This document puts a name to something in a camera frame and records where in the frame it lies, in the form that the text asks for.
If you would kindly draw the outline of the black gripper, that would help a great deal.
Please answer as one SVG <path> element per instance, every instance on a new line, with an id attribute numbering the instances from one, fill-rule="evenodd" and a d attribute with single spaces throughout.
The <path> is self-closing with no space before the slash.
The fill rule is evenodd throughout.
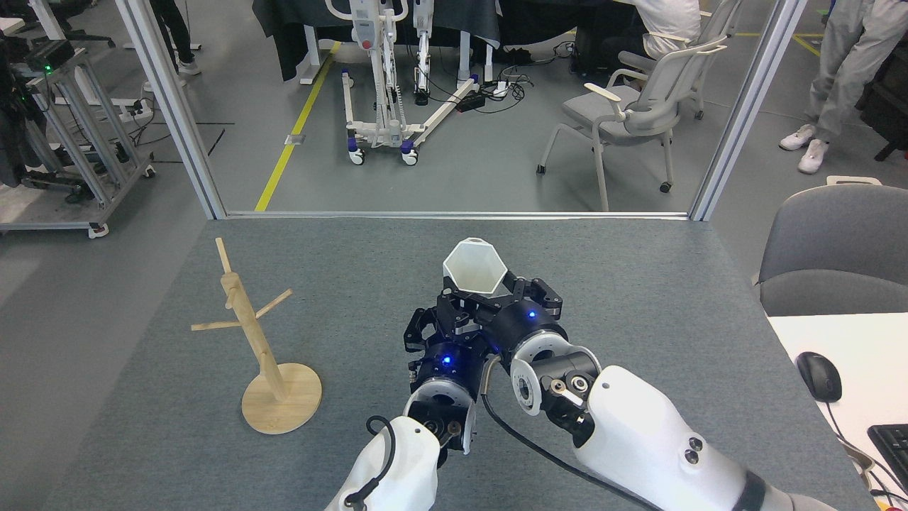
<path id="1" fill-rule="evenodd" d="M 489 344 L 483 337 L 445 340 L 444 334 L 484 329 L 496 314 L 497 299 L 462 291 L 454 284 L 444 284 L 435 307 L 416 309 L 404 331 L 404 349 L 424 352 L 424 356 L 411 362 L 411 391 L 432 378 L 443 378 L 477 397 Z"/>
<path id="2" fill-rule="evenodd" d="M 560 320 L 563 300 L 540 278 L 506 275 L 505 288 L 512 297 L 522 299 L 503 305 L 482 327 L 487 345 L 493 352 L 515 352 L 525 340 L 542 331 L 555 332 L 567 339 Z"/>

